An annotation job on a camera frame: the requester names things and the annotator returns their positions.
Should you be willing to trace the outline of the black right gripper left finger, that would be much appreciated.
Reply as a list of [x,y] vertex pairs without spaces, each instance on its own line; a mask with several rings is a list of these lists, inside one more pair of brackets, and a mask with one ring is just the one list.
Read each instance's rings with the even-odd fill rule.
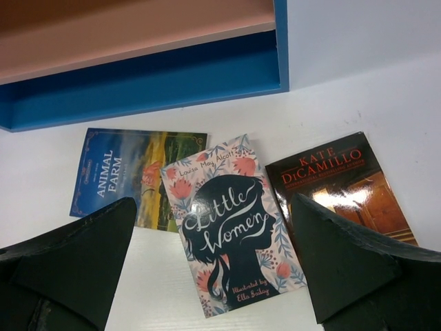
[[125,197],[1,249],[1,329],[104,330],[136,213]]

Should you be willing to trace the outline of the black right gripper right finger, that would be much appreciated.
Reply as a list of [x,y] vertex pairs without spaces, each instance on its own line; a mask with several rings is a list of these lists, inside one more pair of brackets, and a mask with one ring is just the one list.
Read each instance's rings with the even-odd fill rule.
[[291,200],[294,242],[325,330],[439,330],[440,253],[386,237],[310,198]]

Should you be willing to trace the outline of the Little Women book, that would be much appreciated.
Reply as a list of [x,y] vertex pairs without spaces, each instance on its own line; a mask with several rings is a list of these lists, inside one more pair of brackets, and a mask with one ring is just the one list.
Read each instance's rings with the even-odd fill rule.
[[161,177],[206,317],[306,286],[247,135],[171,163]]

